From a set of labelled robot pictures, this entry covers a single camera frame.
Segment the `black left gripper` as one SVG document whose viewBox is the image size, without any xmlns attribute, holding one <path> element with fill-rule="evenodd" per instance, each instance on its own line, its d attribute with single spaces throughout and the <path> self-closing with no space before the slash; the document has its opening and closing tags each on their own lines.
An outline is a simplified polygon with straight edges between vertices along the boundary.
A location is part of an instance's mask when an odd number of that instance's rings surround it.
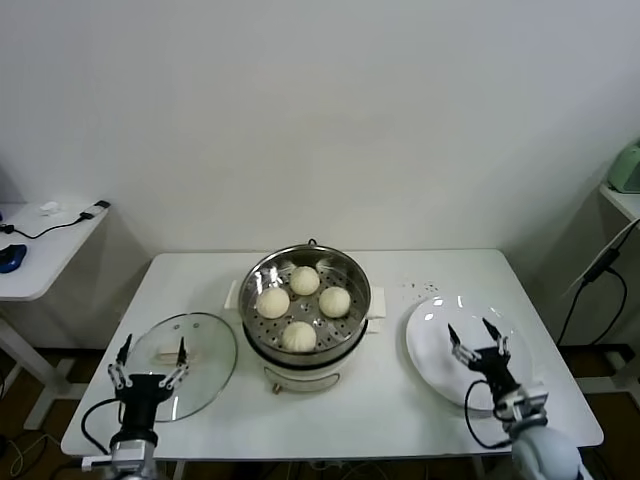
<svg viewBox="0 0 640 480">
<path fill-rule="evenodd" d="M 189 373 L 188 352 L 181 338 L 174 370 L 165 377 L 160 374 L 132 374 L 126 370 L 131 346 L 129 334 L 120 347 L 116 360 L 108 366 L 115 388 L 115 397 L 124 405 L 119 435 L 154 435 L 158 406 L 167 401 Z"/>
</svg>

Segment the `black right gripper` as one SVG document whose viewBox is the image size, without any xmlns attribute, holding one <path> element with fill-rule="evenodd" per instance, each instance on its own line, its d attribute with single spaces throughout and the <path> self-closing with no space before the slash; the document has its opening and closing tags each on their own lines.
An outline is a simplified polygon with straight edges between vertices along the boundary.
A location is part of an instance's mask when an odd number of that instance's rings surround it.
<svg viewBox="0 0 640 480">
<path fill-rule="evenodd" d="M 471 350 L 462 344 L 453 326 L 448 324 L 451 353 L 469 370 L 479 372 L 485 377 L 493 398 L 503 398 L 520 388 L 520 384 L 508 368 L 511 360 L 508 338 L 486 318 L 482 318 L 482 323 L 494 341 L 493 346 Z"/>
</svg>

